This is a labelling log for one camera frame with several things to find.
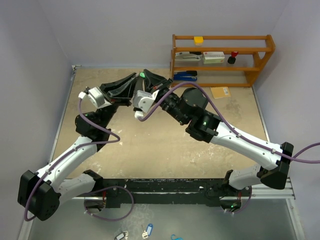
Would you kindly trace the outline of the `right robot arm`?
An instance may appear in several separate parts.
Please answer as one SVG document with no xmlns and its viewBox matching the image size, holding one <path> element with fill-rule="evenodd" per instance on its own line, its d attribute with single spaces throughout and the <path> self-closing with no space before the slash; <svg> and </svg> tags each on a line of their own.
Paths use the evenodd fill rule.
<svg viewBox="0 0 320 240">
<path fill-rule="evenodd" d="M 276 190 L 285 188 L 294 148 L 292 144 L 264 141 L 235 128 L 219 111 L 207 111 L 207 105 L 213 102 L 194 82 L 177 96 L 174 89 L 169 88 L 170 80 L 147 69 L 139 77 L 143 79 L 147 93 L 157 94 L 154 106 L 161 107 L 181 125 L 187 125 L 185 131 L 192 138 L 228 148 L 256 163 L 242 170 L 227 171 L 222 183 L 226 195 L 233 196 L 245 187 L 258 184 Z"/>
</svg>

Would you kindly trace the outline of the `red handled key organizer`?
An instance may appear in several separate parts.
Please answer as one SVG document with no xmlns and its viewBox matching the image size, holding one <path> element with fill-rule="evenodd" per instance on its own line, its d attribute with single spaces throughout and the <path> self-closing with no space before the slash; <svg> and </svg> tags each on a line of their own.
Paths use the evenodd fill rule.
<svg viewBox="0 0 320 240">
<path fill-rule="evenodd" d="M 138 77 L 136 79 L 134 90 L 135 91 L 144 91 L 144 87 L 145 87 L 144 78 L 143 77 Z"/>
</svg>

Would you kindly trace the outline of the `green tagged key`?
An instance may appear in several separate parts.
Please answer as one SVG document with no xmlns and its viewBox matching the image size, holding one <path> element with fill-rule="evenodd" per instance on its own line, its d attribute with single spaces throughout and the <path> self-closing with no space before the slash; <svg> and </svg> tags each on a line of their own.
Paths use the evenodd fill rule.
<svg viewBox="0 0 320 240">
<path fill-rule="evenodd" d="M 144 72 L 140 72 L 140 73 L 139 73 L 139 76 L 140 76 L 141 78 L 143 78 L 143 79 L 145 79 L 145 78 L 146 78 L 146 75 L 145 75 L 145 73 L 144 73 Z"/>
</svg>

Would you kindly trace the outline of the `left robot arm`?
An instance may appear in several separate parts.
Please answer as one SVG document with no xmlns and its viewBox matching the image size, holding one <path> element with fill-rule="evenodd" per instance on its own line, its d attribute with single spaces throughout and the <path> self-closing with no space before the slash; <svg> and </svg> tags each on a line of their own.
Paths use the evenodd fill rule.
<svg viewBox="0 0 320 240">
<path fill-rule="evenodd" d="M 75 118 L 76 141 L 60 156 L 39 170 L 27 170 L 20 177 L 18 203 L 24 207 L 24 220 L 45 221 L 64 202 L 81 194 L 98 196 L 103 184 L 90 171 L 68 179 L 68 175 L 107 144 L 120 141 L 120 136 L 107 126 L 120 106 L 129 107 L 139 74 L 101 86 L 86 88 L 78 95 Z"/>
</svg>

